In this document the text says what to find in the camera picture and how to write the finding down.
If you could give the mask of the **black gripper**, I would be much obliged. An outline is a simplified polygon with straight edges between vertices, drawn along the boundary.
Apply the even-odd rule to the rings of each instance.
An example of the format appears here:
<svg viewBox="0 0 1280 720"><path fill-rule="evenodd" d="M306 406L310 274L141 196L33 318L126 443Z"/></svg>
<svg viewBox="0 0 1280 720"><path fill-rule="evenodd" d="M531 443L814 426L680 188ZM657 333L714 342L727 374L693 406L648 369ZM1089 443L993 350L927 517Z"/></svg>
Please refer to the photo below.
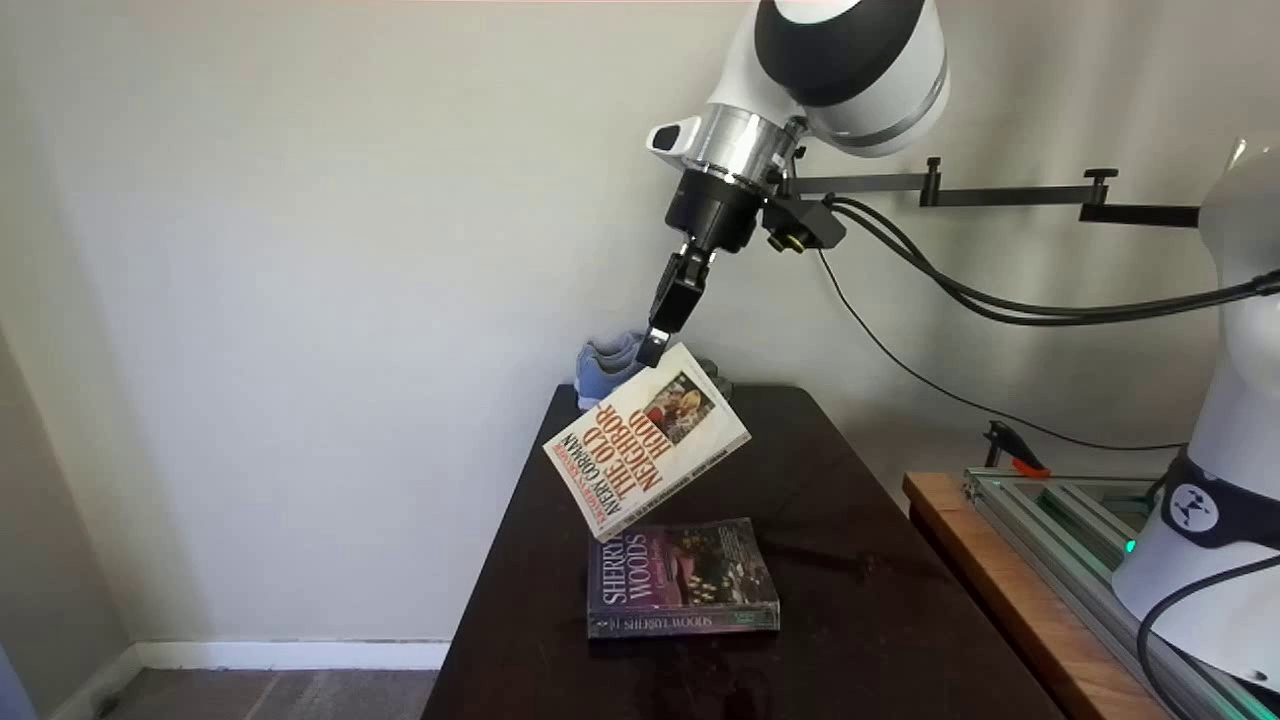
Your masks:
<svg viewBox="0 0 1280 720"><path fill-rule="evenodd" d="M664 225L680 229L685 243L671 253L648 307L648 329L641 342L643 369L652 369L664 357L669 342L693 318L704 291L708 260L718 253L740 253L748 243L748 237L755 231L761 205L761 192L718 182L708 173L680 178Z"/></svg>

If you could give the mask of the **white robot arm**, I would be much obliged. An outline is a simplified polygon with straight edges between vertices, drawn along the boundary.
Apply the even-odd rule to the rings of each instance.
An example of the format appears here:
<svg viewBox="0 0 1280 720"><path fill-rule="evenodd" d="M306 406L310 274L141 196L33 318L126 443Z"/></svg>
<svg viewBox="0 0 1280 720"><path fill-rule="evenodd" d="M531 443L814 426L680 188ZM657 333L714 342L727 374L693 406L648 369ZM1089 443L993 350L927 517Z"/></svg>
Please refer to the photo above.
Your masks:
<svg viewBox="0 0 1280 720"><path fill-rule="evenodd" d="M748 0L708 104L648 131L680 170L669 225L685 237L652 298L643 350L664 354L708 269L755 237L831 247L866 225L914 240L866 199L872 178L809 178L814 142L889 158L950 104L935 0ZM1158 507L1114 578L1141 644L1168 644L1253 690L1280 690L1280 160L1242 147L1197 205L1118 205L1106 182L1066 192L1089 225L1194 229L1217 265L1203 291L1128 306L1025 306L958 278L935 290L1018 329L1109 329L1214 312L1222 350L1194 436L1172 449Z"/></svg>

